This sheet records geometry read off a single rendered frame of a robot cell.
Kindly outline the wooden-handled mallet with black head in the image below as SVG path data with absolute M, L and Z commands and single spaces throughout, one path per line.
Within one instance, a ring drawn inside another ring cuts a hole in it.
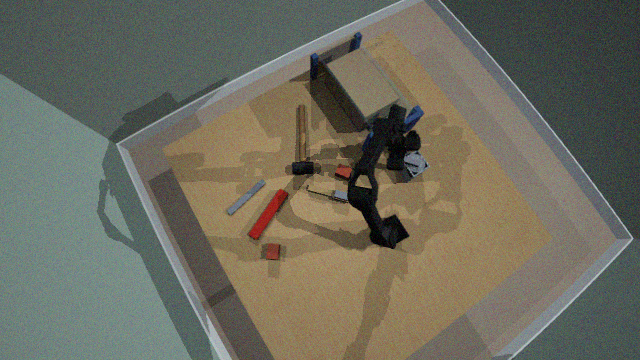
M 292 174 L 314 173 L 313 162 L 306 162 L 305 106 L 299 105 L 299 159 L 292 162 Z

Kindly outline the dark blue rectangular frame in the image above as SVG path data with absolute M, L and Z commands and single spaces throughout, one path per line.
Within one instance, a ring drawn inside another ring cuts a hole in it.
M 407 125 L 406 133 L 412 130 L 413 126 L 418 122 L 418 120 L 422 117 L 423 114 L 424 112 L 422 110 L 417 111 L 416 113 L 412 114 L 407 119 L 405 119 L 404 123 L 406 123 Z

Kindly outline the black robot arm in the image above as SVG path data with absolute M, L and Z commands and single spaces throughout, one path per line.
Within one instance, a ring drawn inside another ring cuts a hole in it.
M 373 125 L 373 136 L 366 147 L 361 159 L 355 164 L 354 175 L 348 182 L 347 198 L 349 203 L 361 211 L 369 228 L 370 238 L 374 244 L 395 249 L 396 241 L 402 234 L 395 223 L 383 224 L 376 208 L 379 185 L 375 178 L 375 166 L 384 150 L 385 145 L 394 146 L 400 143 L 402 137 L 399 129 L 403 127 L 406 109 L 398 104 L 390 108 L 388 118 L 377 118 Z M 418 151 L 421 148 L 420 137 L 412 130 L 403 136 L 403 153 Z M 371 188 L 355 186 L 360 175 L 368 176 Z M 402 236 L 402 237 L 401 237 Z

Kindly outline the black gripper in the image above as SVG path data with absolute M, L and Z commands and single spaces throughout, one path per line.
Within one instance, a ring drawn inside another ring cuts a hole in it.
M 407 125 L 406 123 L 404 123 L 403 127 L 401 127 L 399 129 L 400 132 L 404 132 L 406 133 L 407 130 Z M 405 157 L 405 153 L 403 153 L 403 145 L 404 145 L 404 140 L 403 140 L 403 134 L 401 134 L 401 141 L 399 144 L 394 145 L 394 146 L 389 146 L 389 145 L 385 145 L 387 147 L 389 152 L 388 154 L 388 161 L 387 161 L 387 168 L 388 170 L 403 170 L 404 169 L 404 157 Z

